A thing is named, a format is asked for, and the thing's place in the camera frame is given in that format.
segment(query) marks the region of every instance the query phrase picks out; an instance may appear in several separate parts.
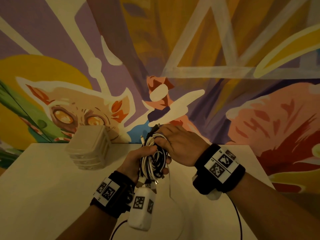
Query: bundle of cables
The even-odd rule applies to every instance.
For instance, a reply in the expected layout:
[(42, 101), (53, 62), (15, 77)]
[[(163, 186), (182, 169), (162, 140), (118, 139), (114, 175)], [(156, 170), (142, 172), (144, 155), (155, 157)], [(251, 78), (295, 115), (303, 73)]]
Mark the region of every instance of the bundle of cables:
[(142, 146), (157, 146), (157, 151), (150, 156), (145, 156), (140, 159), (140, 178), (141, 183), (145, 183), (145, 180), (150, 182), (156, 181), (163, 177), (162, 169), (166, 166), (166, 158), (168, 152), (155, 143), (155, 138), (164, 137), (164, 135), (155, 133), (159, 129), (159, 125), (155, 125), (148, 133), (146, 140), (141, 136)]

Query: finger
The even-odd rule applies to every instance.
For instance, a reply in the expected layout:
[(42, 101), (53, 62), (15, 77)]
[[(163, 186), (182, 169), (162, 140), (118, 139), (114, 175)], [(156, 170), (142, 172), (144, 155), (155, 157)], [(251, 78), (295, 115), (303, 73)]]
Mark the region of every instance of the finger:
[(162, 125), (162, 126), (160, 127), (160, 129), (158, 129), (158, 130), (156, 131), (156, 133), (163, 134), (166, 138), (169, 138), (170, 135), (173, 134), (172, 131), (169, 130), (165, 125)]
[(165, 124), (164, 127), (168, 128), (172, 133), (178, 132), (178, 128), (172, 124)]
[(170, 156), (168, 156), (165, 160), (166, 164), (170, 164), (172, 162), (172, 159)]
[(157, 146), (156, 145), (152, 145), (152, 146), (143, 146), (140, 147), (137, 150), (131, 151), (131, 156), (138, 159), (141, 157), (146, 157), (149, 155), (154, 154), (157, 151)]
[(185, 128), (183, 128), (181, 125), (176, 126), (178, 130), (180, 131), (187, 131)]
[(167, 152), (169, 152), (169, 154), (171, 154), (171, 152), (173, 151), (170, 142), (167, 141), (165, 138), (157, 137), (155, 138), (154, 142), (163, 149), (165, 149)]
[(162, 173), (163, 173), (164, 175), (169, 174), (169, 169), (163, 168), (163, 169), (162, 169)]

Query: right hand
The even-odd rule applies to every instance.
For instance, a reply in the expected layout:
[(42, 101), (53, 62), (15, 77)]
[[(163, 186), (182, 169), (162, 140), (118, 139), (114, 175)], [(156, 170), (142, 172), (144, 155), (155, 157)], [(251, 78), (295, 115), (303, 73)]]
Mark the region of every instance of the right hand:
[(164, 148), (174, 161), (188, 167), (194, 166), (201, 154), (209, 147), (209, 144), (196, 133), (186, 131), (179, 125), (162, 125), (156, 133), (164, 135), (167, 140), (157, 137), (154, 142)]

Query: left hand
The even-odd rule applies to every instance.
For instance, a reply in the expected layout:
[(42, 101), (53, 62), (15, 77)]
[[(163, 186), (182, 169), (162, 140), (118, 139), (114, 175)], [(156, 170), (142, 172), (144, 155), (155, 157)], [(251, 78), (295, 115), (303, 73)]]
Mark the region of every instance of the left hand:
[[(122, 165), (117, 169), (118, 172), (128, 176), (135, 184), (139, 178), (139, 165), (142, 157), (153, 155), (157, 151), (157, 146), (143, 146), (137, 150), (130, 151), (123, 161)], [(171, 158), (166, 159), (166, 164), (171, 163)], [(167, 168), (162, 169), (164, 175), (169, 173)]]

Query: translucent container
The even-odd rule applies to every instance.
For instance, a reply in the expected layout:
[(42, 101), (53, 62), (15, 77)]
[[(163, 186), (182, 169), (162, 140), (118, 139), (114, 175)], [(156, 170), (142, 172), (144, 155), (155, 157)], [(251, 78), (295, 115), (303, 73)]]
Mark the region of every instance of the translucent container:
[(66, 146), (73, 163), (82, 170), (97, 170), (106, 166), (111, 145), (104, 125), (82, 125)]

